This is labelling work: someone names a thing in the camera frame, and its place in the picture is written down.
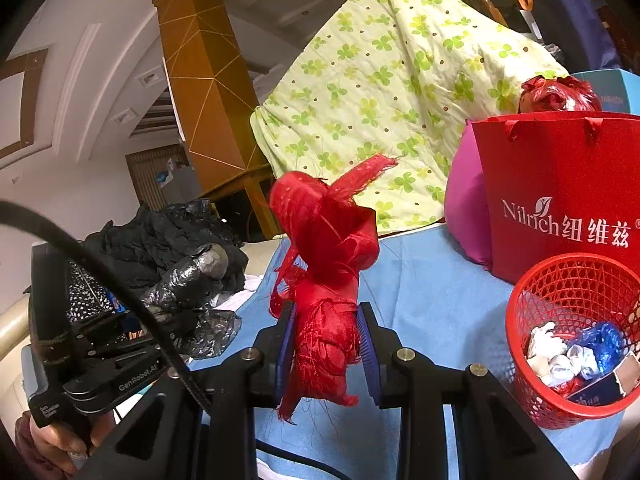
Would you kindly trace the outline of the person left hand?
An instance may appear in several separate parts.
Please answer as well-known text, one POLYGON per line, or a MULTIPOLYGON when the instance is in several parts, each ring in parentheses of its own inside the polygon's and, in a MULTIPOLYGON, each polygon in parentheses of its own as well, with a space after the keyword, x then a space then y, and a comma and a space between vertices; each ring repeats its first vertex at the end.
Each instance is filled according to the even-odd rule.
POLYGON ((90 445, 86 445, 86 442, 78 437, 73 430, 58 422, 39 428, 31 420, 29 431, 37 451, 44 458, 66 474, 74 474, 77 467, 72 461, 72 454, 92 455, 116 427, 112 412, 93 417, 91 423, 90 445))

